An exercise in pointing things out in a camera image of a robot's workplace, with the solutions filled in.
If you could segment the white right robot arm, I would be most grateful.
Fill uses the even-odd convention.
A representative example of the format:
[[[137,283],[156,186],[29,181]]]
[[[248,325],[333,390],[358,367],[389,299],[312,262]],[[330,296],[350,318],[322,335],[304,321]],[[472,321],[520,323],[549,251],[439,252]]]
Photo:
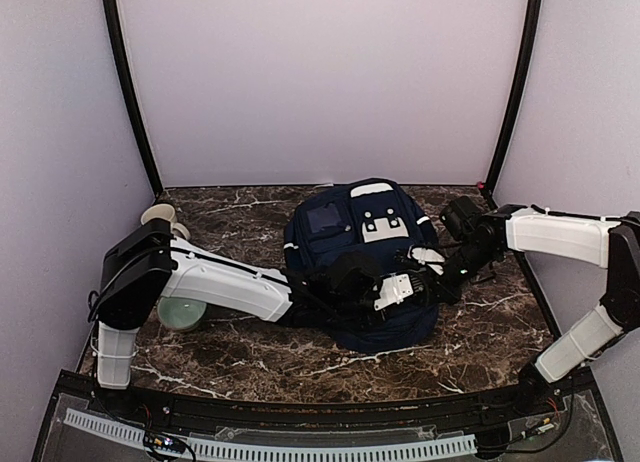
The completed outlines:
[[[534,414],[549,398],[551,384],[639,327],[639,215],[589,216],[539,206],[508,204],[481,211],[460,197],[440,214],[458,242],[443,256],[431,247],[409,250],[411,259],[427,266],[433,301],[454,304],[461,288],[480,269],[506,252],[535,252],[578,260],[607,272],[604,295],[594,309],[541,352],[521,373],[527,379],[510,395],[521,416]]]

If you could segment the navy blue student backpack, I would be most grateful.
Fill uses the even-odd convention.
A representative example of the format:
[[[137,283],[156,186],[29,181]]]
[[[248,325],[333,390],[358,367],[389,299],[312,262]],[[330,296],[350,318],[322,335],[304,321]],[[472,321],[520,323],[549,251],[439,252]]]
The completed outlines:
[[[366,179],[327,189],[298,205],[284,229],[286,270],[303,274],[335,305],[373,307],[388,276],[413,273],[399,250],[436,249],[430,218],[396,182]],[[423,290],[385,310],[385,322],[368,333],[326,332],[341,347],[373,354],[410,347],[434,330],[439,309]]]

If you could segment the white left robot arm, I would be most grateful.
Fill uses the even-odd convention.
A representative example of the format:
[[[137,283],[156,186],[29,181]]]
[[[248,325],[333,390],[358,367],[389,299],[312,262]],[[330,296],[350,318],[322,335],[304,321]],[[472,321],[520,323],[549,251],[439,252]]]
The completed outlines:
[[[363,307],[340,311],[309,279],[291,270],[265,269],[209,253],[153,219],[112,247],[103,259],[99,290],[89,295],[89,321],[98,331],[96,380],[101,399],[120,418],[141,409],[129,387],[136,337],[160,299],[185,299],[292,326],[361,328]]]

